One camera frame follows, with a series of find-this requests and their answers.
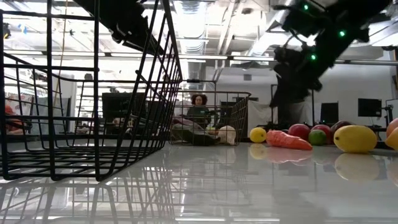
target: toy carrot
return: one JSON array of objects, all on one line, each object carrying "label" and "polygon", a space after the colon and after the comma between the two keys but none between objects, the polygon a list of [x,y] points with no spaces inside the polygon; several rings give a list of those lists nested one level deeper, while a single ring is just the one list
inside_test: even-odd
[{"label": "toy carrot", "polygon": [[267,143],[271,146],[276,147],[312,150],[312,146],[310,143],[299,137],[288,135],[283,131],[269,131],[267,133]]}]

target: white floor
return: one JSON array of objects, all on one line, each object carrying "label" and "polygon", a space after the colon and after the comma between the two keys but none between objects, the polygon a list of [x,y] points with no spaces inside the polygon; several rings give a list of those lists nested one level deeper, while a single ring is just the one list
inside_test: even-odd
[{"label": "white floor", "polygon": [[2,223],[398,223],[391,156],[169,146],[98,184],[2,181]]}]

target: cable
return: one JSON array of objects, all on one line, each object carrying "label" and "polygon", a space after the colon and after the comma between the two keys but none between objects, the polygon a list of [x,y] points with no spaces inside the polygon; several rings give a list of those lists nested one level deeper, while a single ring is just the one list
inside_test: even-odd
[{"label": "cable", "polygon": [[289,31],[292,35],[286,40],[286,43],[284,44],[284,48],[286,48],[287,44],[293,39],[293,37],[296,38],[298,41],[300,41],[302,43],[302,45],[307,45],[306,41],[300,39],[298,37],[298,35],[294,32],[294,30],[290,29]]},{"label": "cable", "polygon": [[[68,13],[68,0],[65,1],[65,15],[67,15],[67,13]],[[62,49],[61,49],[60,67],[62,67],[63,52],[65,51],[65,31],[66,31],[66,29],[67,29],[67,18],[64,18],[64,20],[63,20],[63,32],[62,32],[63,36],[62,36]],[[52,104],[53,105],[53,108],[52,108],[53,112],[54,112],[54,109],[56,107],[57,96],[58,96],[58,92],[59,92],[59,89],[60,89],[60,82],[61,82],[60,77],[61,77],[61,69],[58,71],[58,81],[57,81],[57,86],[55,87],[55,98],[54,98],[54,101],[53,101],[53,104]]]},{"label": "cable", "polygon": [[303,10],[301,10],[301,9],[297,9],[296,7],[292,7],[292,6],[276,5],[276,6],[273,6],[272,8],[273,8],[273,10],[278,10],[278,11],[280,11],[280,10],[296,11],[296,12],[305,14],[305,15],[307,15],[307,16],[313,18],[313,19],[316,18],[316,17],[315,17],[314,15],[312,15],[311,13],[305,12],[305,11],[303,11]]},{"label": "cable", "polygon": [[[396,55],[397,55],[397,50],[394,50],[394,60],[395,61],[397,60]],[[397,93],[397,91],[398,91],[398,74],[396,75],[396,84],[395,84],[395,86],[396,86],[396,93]]]},{"label": "cable", "polygon": [[319,2],[316,2],[314,0],[309,0],[311,3],[316,4],[318,7],[322,8],[323,10],[326,10],[326,8],[324,6],[322,6]]}]

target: computer monitor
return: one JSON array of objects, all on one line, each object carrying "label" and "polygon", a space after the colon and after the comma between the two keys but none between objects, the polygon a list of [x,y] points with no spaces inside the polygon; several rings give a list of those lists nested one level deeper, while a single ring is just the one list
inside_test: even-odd
[{"label": "computer monitor", "polygon": [[381,117],[382,102],[378,99],[358,99],[358,116]]},{"label": "computer monitor", "polygon": [[338,119],[338,103],[321,104],[321,121],[326,124],[335,124]]},{"label": "computer monitor", "polygon": [[[127,109],[129,107],[130,99],[132,93],[103,93],[102,94],[102,109],[103,109],[103,117],[108,121],[113,120],[114,118],[123,118],[127,113]],[[142,104],[142,101],[145,100],[144,93],[137,93],[134,96],[132,114],[138,116],[139,107]],[[147,108],[146,104],[142,105],[143,116],[142,118],[146,118]]]}]

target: red apple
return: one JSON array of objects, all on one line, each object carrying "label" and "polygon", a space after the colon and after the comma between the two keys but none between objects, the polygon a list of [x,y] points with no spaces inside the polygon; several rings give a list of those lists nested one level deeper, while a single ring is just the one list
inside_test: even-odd
[{"label": "red apple", "polygon": [[288,134],[308,141],[308,135],[310,134],[310,131],[311,129],[305,124],[295,124],[289,128]]},{"label": "red apple", "polygon": [[330,130],[329,126],[324,125],[324,124],[318,124],[318,125],[315,125],[311,129],[311,131],[312,130],[322,130],[326,134],[326,142],[328,144],[332,144],[333,136],[331,135],[331,130]]},{"label": "red apple", "polygon": [[339,128],[344,127],[344,126],[348,126],[348,125],[353,125],[353,124],[354,124],[354,123],[349,122],[349,121],[339,121],[339,122],[337,122],[335,125],[333,125],[333,126],[330,128],[331,136],[333,137],[333,136],[335,135],[335,132],[336,132]]}]

